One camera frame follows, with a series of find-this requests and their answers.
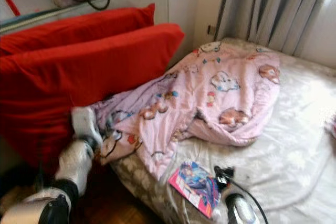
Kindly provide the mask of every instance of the magazine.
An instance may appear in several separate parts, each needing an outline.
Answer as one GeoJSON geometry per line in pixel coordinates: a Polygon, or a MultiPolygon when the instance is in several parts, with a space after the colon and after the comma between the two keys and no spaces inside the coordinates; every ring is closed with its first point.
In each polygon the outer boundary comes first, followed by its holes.
{"type": "Polygon", "coordinates": [[[207,218],[221,198],[215,177],[192,161],[183,162],[169,183],[207,218]]]}

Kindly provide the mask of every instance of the pink blanket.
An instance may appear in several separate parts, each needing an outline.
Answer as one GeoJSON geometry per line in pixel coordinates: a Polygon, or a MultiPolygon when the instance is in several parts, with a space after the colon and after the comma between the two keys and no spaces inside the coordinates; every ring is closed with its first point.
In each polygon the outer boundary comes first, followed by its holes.
{"type": "Polygon", "coordinates": [[[106,164],[137,152],[157,179],[179,141],[245,146],[268,122],[279,93],[279,58],[213,42],[187,55],[166,75],[92,106],[106,140],[106,164]]]}

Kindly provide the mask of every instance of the comic book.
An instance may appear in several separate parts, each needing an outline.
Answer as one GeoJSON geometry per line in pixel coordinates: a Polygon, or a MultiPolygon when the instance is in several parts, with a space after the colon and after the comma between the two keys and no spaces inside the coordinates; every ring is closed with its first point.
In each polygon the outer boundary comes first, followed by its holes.
{"type": "Polygon", "coordinates": [[[215,177],[192,161],[183,162],[169,183],[207,218],[221,198],[215,177]]]}

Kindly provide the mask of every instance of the parquet floor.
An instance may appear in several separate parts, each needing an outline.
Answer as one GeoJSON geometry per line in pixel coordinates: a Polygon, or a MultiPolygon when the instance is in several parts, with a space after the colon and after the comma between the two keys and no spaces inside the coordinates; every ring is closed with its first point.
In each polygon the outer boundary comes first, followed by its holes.
{"type": "Polygon", "coordinates": [[[70,215],[74,224],[163,224],[120,183],[109,167],[95,166],[85,195],[70,215]]]}

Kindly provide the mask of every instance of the mattress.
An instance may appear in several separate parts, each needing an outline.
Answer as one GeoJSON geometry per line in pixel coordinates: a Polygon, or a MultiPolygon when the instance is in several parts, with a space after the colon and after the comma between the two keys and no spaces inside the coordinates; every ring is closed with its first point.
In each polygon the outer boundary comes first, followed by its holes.
{"type": "MultiPolygon", "coordinates": [[[[224,42],[268,50],[237,39],[224,42]]],[[[280,60],[280,95],[254,144],[223,147],[196,138],[181,141],[159,182],[132,154],[111,164],[121,182],[166,223],[227,223],[224,199],[207,219],[167,180],[188,159],[212,174],[215,165],[235,166],[249,171],[248,189],[269,223],[334,223],[336,140],[324,130],[324,121],[336,111],[336,70],[286,55],[280,60]]]]}

